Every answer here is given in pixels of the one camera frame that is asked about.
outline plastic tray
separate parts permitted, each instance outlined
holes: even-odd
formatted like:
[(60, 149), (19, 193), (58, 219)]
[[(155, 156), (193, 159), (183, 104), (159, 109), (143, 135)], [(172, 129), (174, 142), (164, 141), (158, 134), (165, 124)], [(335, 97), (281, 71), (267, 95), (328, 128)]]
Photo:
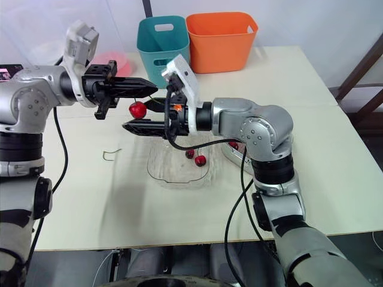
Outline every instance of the plastic tray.
[[(211, 134), (206, 132), (196, 136), (179, 136), (176, 143), (191, 146), (210, 140)], [(185, 151), (173, 148), (162, 138), (155, 138), (148, 158), (147, 171), (161, 186), (167, 188), (199, 188), (211, 181), (215, 166), (211, 150), (211, 146), (206, 146), (194, 151), (194, 158), (197, 154), (206, 157), (206, 165), (199, 167), (194, 158), (188, 159), (185, 156)]]

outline robotic arm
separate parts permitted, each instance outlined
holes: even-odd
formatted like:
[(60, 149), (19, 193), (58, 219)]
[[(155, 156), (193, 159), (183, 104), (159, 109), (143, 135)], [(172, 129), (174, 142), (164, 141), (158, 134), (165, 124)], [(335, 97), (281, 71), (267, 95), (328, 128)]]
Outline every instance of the robotic arm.
[[(305, 222), (305, 206), (293, 167), (290, 135), (293, 120), (280, 106), (259, 106), (246, 99), (199, 102), (197, 80), (178, 56), (168, 64), (170, 123), (133, 120), (124, 128), (137, 135), (175, 138), (198, 130), (246, 144), (257, 192), (252, 194), (259, 226), (271, 231), (289, 286), (370, 286), (345, 255)], [(159, 126), (169, 131), (154, 129)]]
[(22, 286), (34, 220), (52, 207), (51, 180), (43, 178), (42, 133), (49, 112), (80, 102), (103, 120), (121, 97), (157, 91), (140, 78), (119, 78), (117, 64), (89, 65), (98, 33), (79, 21), (68, 30), (63, 66), (23, 69), (0, 83), (0, 285)]
[[(51, 210), (51, 180), (40, 176), (42, 133), (50, 110), (80, 102), (98, 106), (95, 117), (101, 120), (119, 98), (143, 98), (157, 91), (146, 80), (115, 77), (115, 61), (89, 66), (97, 40), (93, 28), (78, 22), (68, 32), (63, 66), (24, 69), (0, 84), (1, 285), (24, 284), (33, 221)], [(197, 79), (181, 56), (168, 63), (163, 76), (169, 81), (168, 99), (145, 105), (169, 118), (133, 120), (123, 127), (136, 135), (169, 140), (210, 130), (245, 143), (254, 169), (256, 217), (262, 229), (273, 232), (291, 286), (370, 286), (324, 234), (305, 222), (288, 112), (246, 99), (200, 102)]]

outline plastic basket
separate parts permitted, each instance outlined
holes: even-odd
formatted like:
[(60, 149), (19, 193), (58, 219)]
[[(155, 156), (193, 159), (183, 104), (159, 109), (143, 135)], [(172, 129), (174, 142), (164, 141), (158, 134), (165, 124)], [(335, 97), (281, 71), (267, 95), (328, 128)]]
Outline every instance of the plastic basket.
[(151, 17), (138, 27), (137, 49), (149, 80), (159, 88), (166, 87), (161, 71), (178, 54), (189, 62), (189, 36), (185, 19), (180, 16)]
[(195, 73), (237, 71), (247, 61), (258, 26), (242, 12), (193, 14), (186, 18)]

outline white table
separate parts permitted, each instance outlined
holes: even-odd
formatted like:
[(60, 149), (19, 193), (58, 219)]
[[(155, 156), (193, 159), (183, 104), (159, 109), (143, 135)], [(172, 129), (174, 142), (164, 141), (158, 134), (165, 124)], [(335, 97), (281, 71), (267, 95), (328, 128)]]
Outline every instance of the white table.
[[(137, 67), (132, 76), (146, 78), (138, 54), (129, 57)], [(294, 166), (308, 224), (328, 235), (383, 229), (383, 174), (299, 48), (256, 50), (244, 70), (198, 75), (198, 79), (202, 100), (245, 97), (289, 111), (294, 120)], [(121, 127), (131, 119), (127, 115), (131, 102), (120, 101), (105, 121), (95, 120), (93, 111), (80, 105), (59, 109), (69, 169), (54, 195), (37, 250), (223, 241), (227, 217), (241, 193), (239, 168), (221, 155), (210, 186), (161, 187), (146, 171), (148, 138)], [(115, 161), (102, 159), (102, 151), (118, 148)], [(55, 181), (63, 155), (53, 120), (47, 123), (43, 153), (43, 175)], [(272, 238), (271, 233), (261, 233)], [(255, 239), (241, 204), (229, 240)]]

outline red fruit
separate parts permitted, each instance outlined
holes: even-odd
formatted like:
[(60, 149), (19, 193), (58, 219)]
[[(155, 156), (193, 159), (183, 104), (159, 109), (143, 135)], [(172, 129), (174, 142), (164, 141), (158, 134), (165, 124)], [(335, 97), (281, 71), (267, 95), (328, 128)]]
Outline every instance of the red fruit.
[(206, 164), (206, 157), (204, 155), (199, 155), (194, 159), (194, 162), (197, 166), (204, 166)]
[(185, 152), (185, 155), (186, 157), (191, 160), (193, 157), (194, 157), (194, 150), (193, 149), (190, 149), (188, 151)]
[(232, 147), (232, 148), (235, 148), (238, 150), (238, 143), (236, 142), (229, 142), (229, 145)]
[(130, 105), (129, 112), (133, 118), (140, 119), (146, 116), (146, 106), (142, 102), (135, 102)]

